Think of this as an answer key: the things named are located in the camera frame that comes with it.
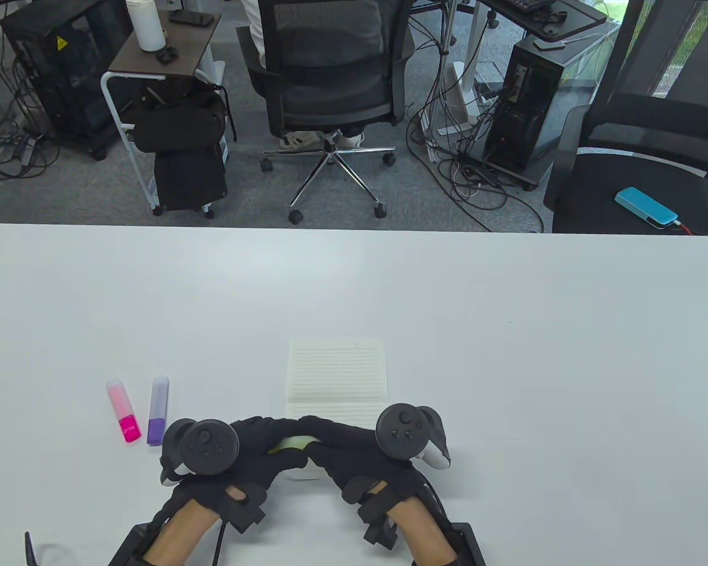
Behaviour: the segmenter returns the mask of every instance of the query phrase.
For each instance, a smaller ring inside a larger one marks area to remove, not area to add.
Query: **purple highlighter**
[[[168,378],[155,377],[152,381],[152,398],[149,401],[147,444],[160,446],[165,436],[165,413],[168,411]]]

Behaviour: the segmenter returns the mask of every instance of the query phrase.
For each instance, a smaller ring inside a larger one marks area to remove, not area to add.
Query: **yellow object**
[[[306,445],[310,442],[319,442],[319,440],[314,436],[289,436],[287,439],[281,440],[281,443],[268,453],[273,455],[274,453],[280,452],[286,448],[298,448],[299,450],[304,450]]]

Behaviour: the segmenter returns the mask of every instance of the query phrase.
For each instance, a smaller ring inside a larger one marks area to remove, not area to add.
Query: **black bag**
[[[137,102],[133,142],[140,151],[155,154],[163,210],[197,209],[223,199],[228,189],[220,140],[227,117],[236,141],[225,88],[197,78],[167,79],[146,86]]]

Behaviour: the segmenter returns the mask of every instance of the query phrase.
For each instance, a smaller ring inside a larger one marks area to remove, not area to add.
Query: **white bottle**
[[[160,24],[155,0],[126,0],[126,7],[141,49],[160,51],[165,47],[165,33]]]

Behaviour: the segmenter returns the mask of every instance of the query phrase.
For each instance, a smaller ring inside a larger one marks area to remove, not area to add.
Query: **shoe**
[[[336,140],[336,147],[338,149],[352,149],[361,146],[363,141],[365,141],[365,132],[354,137],[341,136]]]
[[[291,131],[280,139],[281,149],[305,151],[322,149],[322,138],[316,131]]]

